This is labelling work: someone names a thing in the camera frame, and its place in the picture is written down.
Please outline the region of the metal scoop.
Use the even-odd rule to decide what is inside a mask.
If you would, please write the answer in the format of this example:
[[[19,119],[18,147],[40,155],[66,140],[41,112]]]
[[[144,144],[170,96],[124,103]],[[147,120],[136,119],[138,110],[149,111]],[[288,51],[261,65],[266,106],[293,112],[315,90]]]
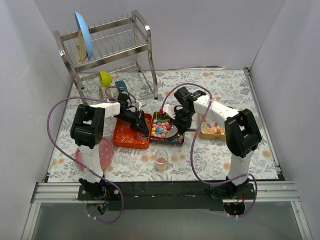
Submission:
[[[197,130],[197,127],[188,128],[185,132],[195,132]],[[175,125],[172,125],[170,130],[165,134],[165,137],[162,137],[162,140],[169,141],[171,139],[174,139],[178,136],[180,136],[181,133],[179,132],[178,128]]]

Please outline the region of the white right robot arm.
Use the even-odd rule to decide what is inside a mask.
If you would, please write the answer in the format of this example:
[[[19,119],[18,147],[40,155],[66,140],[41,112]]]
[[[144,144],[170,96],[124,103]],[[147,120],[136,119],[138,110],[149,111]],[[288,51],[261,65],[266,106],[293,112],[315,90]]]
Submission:
[[[226,180],[213,184],[217,195],[237,199],[244,194],[249,183],[249,166],[262,135],[253,113],[249,109],[236,110],[212,99],[201,90],[193,93],[186,87],[179,88],[174,97],[179,106],[163,110],[170,116],[180,134],[190,129],[194,114],[209,117],[224,128],[225,142],[231,152],[231,162]]]

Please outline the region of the orange lollipop tray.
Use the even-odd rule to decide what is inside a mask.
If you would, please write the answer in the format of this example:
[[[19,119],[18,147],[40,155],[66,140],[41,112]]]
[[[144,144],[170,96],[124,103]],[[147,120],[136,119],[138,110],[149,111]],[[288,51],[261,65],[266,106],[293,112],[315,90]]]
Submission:
[[[112,141],[116,147],[146,150],[150,146],[151,133],[142,133],[130,128],[130,123],[117,119]]]

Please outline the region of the dark tin of star candies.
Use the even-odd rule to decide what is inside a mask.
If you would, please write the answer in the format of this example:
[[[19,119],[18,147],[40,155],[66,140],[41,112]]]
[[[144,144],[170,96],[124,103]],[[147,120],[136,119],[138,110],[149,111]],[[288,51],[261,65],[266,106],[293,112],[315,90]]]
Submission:
[[[152,117],[150,142],[152,144],[175,145],[181,147],[184,144],[184,134],[171,140],[162,139],[166,136],[172,125],[174,125],[173,120],[169,116],[155,111]]]

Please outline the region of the clear drinking glass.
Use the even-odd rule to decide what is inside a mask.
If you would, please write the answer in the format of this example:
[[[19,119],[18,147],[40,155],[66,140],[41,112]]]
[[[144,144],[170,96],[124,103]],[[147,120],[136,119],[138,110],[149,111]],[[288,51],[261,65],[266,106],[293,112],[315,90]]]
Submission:
[[[168,161],[169,155],[165,150],[158,150],[154,154],[154,166],[158,171],[165,171],[168,167]]]

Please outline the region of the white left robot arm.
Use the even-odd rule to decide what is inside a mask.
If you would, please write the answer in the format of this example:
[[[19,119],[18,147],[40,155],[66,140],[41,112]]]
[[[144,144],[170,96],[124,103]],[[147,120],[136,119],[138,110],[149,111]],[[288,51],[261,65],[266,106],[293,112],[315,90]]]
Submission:
[[[100,143],[103,140],[104,123],[108,117],[115,117],[130,124],[130,129],[150,134],[150,128],[145,121],[145,113],[136,101],[135,110],[129,106],[128,94],[120,93],[117,101],[94,105],[80,104],[70,130],[70,136],[78,146],[85,177],[79,180],[84,190],[95,200],[101,200],[107,195],[106,187],[101,183],[104,176],[99,155]]]

